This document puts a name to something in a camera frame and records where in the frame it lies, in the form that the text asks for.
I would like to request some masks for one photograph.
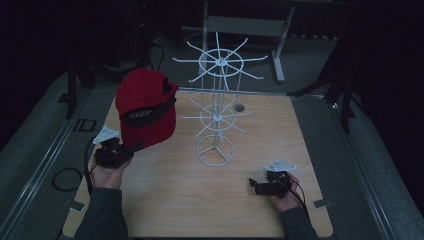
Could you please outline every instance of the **cap brim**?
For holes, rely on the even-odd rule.
[[[130,127],[121,121],[121,137],[125,148],[139,151],[167,140],[175,131],[176,113],[172,106],[160,119],[145,127]]]

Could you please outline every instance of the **wooden tabletop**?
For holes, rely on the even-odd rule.
[[[200,93],[177,93],[177,126],[168,140],[136,152],[123,184],[123,212],[131,237],[282,237],[276,210],[264,196],[254,194],[249,178],[266,182],[266,165],[280,159],[294,164],[292,171],[305,191],[312,224],[321,237],[333,228],[322,199],[311,160],[291,100],[285,96],[239,94],[245,116],[237,128],[223,132],[234,145],[234,157],[222,167],[210,167],[196,156],[200,139],[212,134],[199,119]],[[105,125],[119,130],[113,103]],[[75,201],[88,205],[86,182],[81,182]],[[63,227],[72,237],[84,212],[70,210]]]

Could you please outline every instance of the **baseball cap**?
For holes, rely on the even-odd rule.
[[[115,97],[125,148],[139,151],[171,137],[178,88],[158,71],[135,69],[128,73]]]

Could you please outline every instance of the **human hand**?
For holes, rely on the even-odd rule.
[[[279,198],[277,196],[268,196],[270,202],[272,203],[272,205],[274,205],[278,212],[283,212],[291,208],[297,208],[301,206],[300,201],[298,199],[299,194],[297,194],[296,192],[299,179],[297,179],[290,173],[287,174],[290,176],[292,182],[294,182],[292,184],[291,190],[297,195],[297,197],[293,195],[293,193],[290,191],[288,191],[283,198]]]
[[[124,170],[128,167],[128,165],[130,165],[131,161],[132,158],[115,169],[104,168],[100,165],[95,165],[95,161],[93,161],[94,168],[92,168],[93,170],[91,171],[93,187],[119,189],[121,187]]]

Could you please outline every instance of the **black cable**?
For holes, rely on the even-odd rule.
[[[282,183],[280,180],[277,180],[281,185],[283,185],[287,190],[289,190],[300,202],[300,204],[302,205],[302,209],[305,212],[306,217],[309,219],[309,221],[311,221],[311,218],[309,217],[309,212],[308,212],[308,208],[306,207],[306,199],[305,199],[305,193],[302,189],[302,187],[299,185],[299,183],[291,181],[292,183],[295,183],[301,190],[302,195],[303,195],[303,201],[300,198],[300,196],[295,193],[293,190],[291,190],[291,188],[289,188],[288,186],[286,186],[284,183]]]
[[[57,172],[57,173],[53,176],[53,179],[52,179],[52,185],[53,185],[53,187],[54,187],[56,190],[61,191],[61,192],[71,192],[71,191],[76,191],[76,190],[78,190],[78,186],[77,186],[77,187],[73,187],[73,188],[61,188],[61,187],[59,187],[59,186],[57,185],[57,183],[56,183],[56,178],[57,178],[60,174],[62,174],[63,172],[65,172],[65,171],[74,171],[74,172],[76,172],[76,173],[78,174],[78,176],[79,176],[79,181],[81,182],[81,180],[82,180],[82,174],[81,174],[81,172],[80,172],[78,169],[76,169],[76,168],[71,168],[71,167],[69,167],[69,168],[64,168],[64,169],[60,170],[59,172]]]
[[[84,176],[85,176],[85,181],[87,182],[88,194],[90,196],[91,196],[91,192],[93,191],[93,182],[91,181],[91,175],[90,175],[91,171],[88,170],[88,150],[90,149],[90,145],[91,145],[91,142],[93,142],[93,140],[94,140],[94,137],[92,137],[90,141],[87,143],[87,145],[85,145],[85,150],[84,150]]]
[[[162,52],[162,57],[160,58],[159,63],[158,63],[158,67],[156,69],[156,71],[159,71],[160,70],[160,65],[162,64],[163,58],[165,57],[165,50],[159,44],[156,44],[154,42],[152,43],[152,46],[159,48],[161,50],[161,52]]]
[[[337,237],[337,235],[336,234],[331,234],[331,236],[334,238],[334,239],[336,239],[336,240],[341,240],[339,237]]]

